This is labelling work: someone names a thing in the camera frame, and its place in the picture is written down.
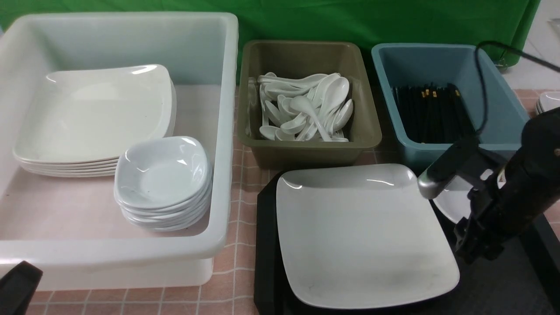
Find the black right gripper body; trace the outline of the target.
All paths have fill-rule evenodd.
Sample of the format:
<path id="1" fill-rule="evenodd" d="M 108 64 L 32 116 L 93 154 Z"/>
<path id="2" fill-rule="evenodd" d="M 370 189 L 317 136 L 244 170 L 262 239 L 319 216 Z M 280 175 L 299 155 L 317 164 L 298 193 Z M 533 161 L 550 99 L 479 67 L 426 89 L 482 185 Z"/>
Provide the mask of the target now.
<path id="1" fill-rule="evenodd" d="M 559 145 L 522 146 L 510 160 L 478 148 L 458 170 L 473 187 L 471 214 L 455 227 L 455 253 L 466 263 L 496 259 L 559 199 Z"/>

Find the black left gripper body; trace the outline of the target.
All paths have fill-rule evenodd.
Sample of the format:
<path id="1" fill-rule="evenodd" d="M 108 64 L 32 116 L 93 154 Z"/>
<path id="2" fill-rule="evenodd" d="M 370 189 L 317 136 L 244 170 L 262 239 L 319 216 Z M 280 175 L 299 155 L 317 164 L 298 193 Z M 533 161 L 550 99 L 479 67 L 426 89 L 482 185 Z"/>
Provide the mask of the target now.
<path id="1" fill-rule="evenodd" d="M 24 315 L 42 279 L 43 271 L 22 261 L 0 280 L 0 313 Z"/>

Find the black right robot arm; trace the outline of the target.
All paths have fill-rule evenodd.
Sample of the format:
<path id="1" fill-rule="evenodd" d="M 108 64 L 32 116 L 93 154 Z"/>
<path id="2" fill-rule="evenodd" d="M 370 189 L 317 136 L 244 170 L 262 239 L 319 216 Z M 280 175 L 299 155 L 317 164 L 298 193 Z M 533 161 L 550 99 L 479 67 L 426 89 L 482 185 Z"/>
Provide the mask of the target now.
<path id="1" fill-rule="evenodd" d="M 468 264 L 494 260 L 559 199 L 559 109 L 526 123 L 510 160 L 471 146 L 456 173 L 472 184 L 470 217 L 455 227 L 456 254 Z"/>

